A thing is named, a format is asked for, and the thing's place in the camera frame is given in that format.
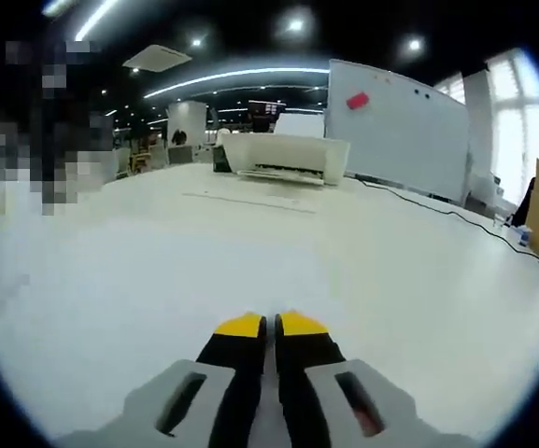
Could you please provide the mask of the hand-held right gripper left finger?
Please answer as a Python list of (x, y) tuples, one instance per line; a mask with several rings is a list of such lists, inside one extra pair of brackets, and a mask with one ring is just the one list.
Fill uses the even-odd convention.
[(221, 323), (195, 360), (181, 359), (133, 390), (121, 414), (59, 447), (246, 447), (261, 397), (266, 319)]

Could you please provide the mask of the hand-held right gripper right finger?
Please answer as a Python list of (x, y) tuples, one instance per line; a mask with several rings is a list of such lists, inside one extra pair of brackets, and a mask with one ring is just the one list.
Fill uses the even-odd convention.
[(294, 447), (474, 447), (418, 417), (415, 400), (347, 359), (328, 330), (297, 312), (276, 317), (278, 396)]

